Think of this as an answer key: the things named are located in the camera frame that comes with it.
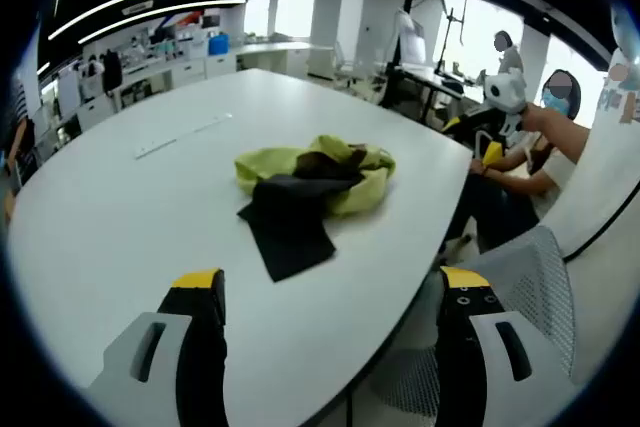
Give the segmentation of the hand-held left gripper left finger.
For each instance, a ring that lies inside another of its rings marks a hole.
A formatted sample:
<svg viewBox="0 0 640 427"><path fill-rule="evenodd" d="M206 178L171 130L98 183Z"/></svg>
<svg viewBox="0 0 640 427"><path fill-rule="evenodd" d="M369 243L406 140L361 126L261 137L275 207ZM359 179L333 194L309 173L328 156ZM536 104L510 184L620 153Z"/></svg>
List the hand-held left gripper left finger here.
<svg viewBox="0 0 640 427"><path fill-rule="evenodd" d="M227 425L225 325L223 270L181 276L105 349L92 405L113 426Z"/></svg>

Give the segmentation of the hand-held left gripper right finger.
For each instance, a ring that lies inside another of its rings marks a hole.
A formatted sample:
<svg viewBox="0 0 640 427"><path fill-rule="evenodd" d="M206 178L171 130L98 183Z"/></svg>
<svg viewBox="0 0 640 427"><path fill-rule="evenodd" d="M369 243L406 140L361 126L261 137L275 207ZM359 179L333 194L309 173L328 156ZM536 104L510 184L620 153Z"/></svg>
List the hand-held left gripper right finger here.
<svg viewBox="0 0 640 427"><path fill-rule="evenodd" d="M548 426L578 392L561 351L476 272L443 266L439 426Z"/></svg>

